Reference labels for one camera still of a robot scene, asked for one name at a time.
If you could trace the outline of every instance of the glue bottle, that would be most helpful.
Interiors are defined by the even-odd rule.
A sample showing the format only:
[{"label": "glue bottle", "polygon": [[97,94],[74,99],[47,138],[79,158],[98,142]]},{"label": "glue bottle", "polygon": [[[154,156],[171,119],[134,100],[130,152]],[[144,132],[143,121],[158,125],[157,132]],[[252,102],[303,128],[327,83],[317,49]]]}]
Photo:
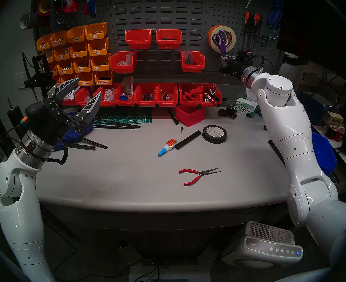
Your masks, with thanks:
[{"label": "glue bottle", "polygon": [[177,144],[177,141],[175,139],[171,139],[169,140],[165,146],[162,148],[162,150],[160,150],[160,152],[158,153],[158,156],[162,156],[164,153],[166,153],[168,150],[171,150],[172,148],[174,148]]}]

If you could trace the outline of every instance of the duct tape roll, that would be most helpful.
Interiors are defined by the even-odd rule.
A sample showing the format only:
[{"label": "duct tape roll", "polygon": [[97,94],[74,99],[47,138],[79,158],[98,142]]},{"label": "duct tape roll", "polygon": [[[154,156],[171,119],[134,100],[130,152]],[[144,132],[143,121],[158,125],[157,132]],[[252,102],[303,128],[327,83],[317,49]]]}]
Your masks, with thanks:
[{"label": "duct tape roll", "polygon": [[223,143],[228,136],[226,130],[217,125],[208,125],[203,128],[203,138],[210,143]]},{"label": "duct tape roll", "polygon": [[233,29],[228,27],[228,26],[222,26],[222,25],[216,25],[214,27],[212,27],[207,35],[207,42],[208,45],[216,52],[220,53],[220,49],[217,47],[217,45],[213,42],[212,37],[213,35],[215,35],[216,33],[219,33],[219,30],[224,30],[227,35],[228,35],[228,47],[226,48],[226,52],[231,51],[231,49],[234,47],[234,45],[236,44],[236,33],[234,33]]}]

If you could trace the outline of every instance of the gray pegboard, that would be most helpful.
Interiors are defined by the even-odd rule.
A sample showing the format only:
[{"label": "gray pegboard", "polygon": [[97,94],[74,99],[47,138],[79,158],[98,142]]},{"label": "gray pegboard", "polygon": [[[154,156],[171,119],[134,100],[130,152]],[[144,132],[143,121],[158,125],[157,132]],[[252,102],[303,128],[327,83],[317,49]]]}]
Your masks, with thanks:
[{"label": "gray pegboard", "polygon": [[[220,54],[213,51],[207,43],[208,31],[214,25],[231,27],[236,35],[235,47],[229,52],[237,55],[243,43],[243,21],[248,0],[96,0],[96,18],[83,15],[85,0],[76,0],[79,10],[72,21],[72,26],[107,22],[107,37],[110,52],[129,50],[124,40],[125,30],[152,29],[152,45],[149,50],[138,52],[138,65],[135,74],[182,73],[180,54],[178,50],[160,50],[156,44],[156,29],[180,29],[182,44],[180,50],[197,50],[206,56],[206,67],[203,73],[218,72],[221,66]],[[269,29],[265,25],[271,0],[253,0],[249,6],[251,13],[263,14],[261,34],[278,37],[278,30]],[[269,40],[267,45],[257,48],[257,54],[262,54],[275,65],[279,50],[277,40]],[[267,71],[272,71],[266,64]]]}]

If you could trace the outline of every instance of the blue tool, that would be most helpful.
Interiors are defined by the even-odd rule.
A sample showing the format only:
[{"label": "blue tool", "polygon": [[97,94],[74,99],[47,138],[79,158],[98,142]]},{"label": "blue tool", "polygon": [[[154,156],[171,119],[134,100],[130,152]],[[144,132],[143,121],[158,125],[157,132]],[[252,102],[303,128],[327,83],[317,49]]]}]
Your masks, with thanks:
[{"label": "blue tool", "polygon": [[96,0],[86,0],[88,15],[92,18],[96,18]]},{"label": "blue tool", "polygon": [[283,14],[283,2],[284,0],[271,0],[274,5],[270,9],[270,13],[266,20],[266,25],[270,28],[280,29],[281,15]]}]

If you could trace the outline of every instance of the wall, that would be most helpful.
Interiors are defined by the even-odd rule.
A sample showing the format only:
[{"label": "wall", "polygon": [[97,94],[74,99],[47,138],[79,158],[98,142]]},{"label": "wall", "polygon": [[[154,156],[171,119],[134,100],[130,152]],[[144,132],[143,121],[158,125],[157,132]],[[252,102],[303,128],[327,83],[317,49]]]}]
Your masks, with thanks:
[{"label": "wall", "polygon": [[[20,106],[25,113],[25,108],[36,101],[30,89],[18,89],[14,74],[24,71],[21,52],[30,60],[36,56],[33,31],[22,30],[19,25],[21,16],[31,11],[31,0],[8,0],[0,10],[0,119],[6,129],[12,128],[7,111],[10,98],[13,106]],[[40,89],[36,89],[39,100],[42,100]]]}]

